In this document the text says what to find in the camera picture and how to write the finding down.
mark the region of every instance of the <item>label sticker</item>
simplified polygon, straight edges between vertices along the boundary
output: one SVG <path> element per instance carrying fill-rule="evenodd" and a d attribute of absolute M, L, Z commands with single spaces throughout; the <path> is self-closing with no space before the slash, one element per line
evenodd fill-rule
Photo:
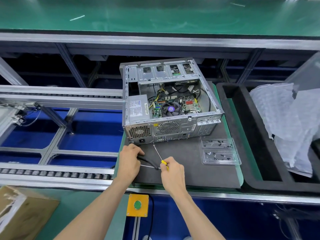
<path fill-rule="evenodd" d="M 149 114 L 148 104 L 144 104 L 144 109 L 146 110 L 146 115 L 148 115 Z"/>
<path fill-rule="evenodd" d="M 142 116 L 141 100 L 131 101 L 129 103 L 129 116 Z"/>

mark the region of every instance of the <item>power supply fan grille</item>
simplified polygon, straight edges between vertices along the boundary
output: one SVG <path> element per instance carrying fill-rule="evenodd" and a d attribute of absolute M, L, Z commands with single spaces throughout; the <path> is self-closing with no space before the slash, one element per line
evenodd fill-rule
<path fill-rule="evenodd" d="M 175 121 L 163 122 L 158 126 L 159 133 L 163 135 L 178 133 L 179 123 Z"/>
<path fill-rule="evenodd" d="M 151 130 L 147 126 L 133 127 L 129 130 L 130 138 L 141 138 L 151 136 Z"/>

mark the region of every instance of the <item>hand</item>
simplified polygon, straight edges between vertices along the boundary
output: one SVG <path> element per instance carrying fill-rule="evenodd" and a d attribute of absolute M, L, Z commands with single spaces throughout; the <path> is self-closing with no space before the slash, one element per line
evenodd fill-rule
<path fill-rule="evenodd" d="M 164 160 L 169 167 L 161 163 L 161 179 L 165 190 L 174 199 L 176 196 L 187 193 L 186 181 L 184 179 L 184 166 L 179 164 L 173 157 Z"/>
<path fill-rule="evenodd" d="M 119 168 L 117 179 L 123 181 L 128 186 L 138 175 L 140 170 L 140 161 L 137 156 L 144 155 L 142 149 L 134 144 L 124 145 L 119 154 Z"/>

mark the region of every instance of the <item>yellow screwdriver handle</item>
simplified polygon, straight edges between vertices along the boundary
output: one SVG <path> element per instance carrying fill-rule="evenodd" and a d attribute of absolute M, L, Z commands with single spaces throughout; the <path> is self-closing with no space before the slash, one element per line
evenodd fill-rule
<path fill-rule="evenodd" d="M 167 165 L 167 163 L 164 160 L 161 160 L 161 163 L 163 163 L 164 165 Z"/>

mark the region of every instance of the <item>computer chassis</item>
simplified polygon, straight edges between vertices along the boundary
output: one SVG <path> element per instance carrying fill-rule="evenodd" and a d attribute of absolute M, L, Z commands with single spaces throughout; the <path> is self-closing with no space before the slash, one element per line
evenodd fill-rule
<path fill-rule="evenodd" d="M 121 63 L 119 68 L 122 127 L 130 143 L 206 136 L 221 122 L 223 110 L 193 58 Z"/>

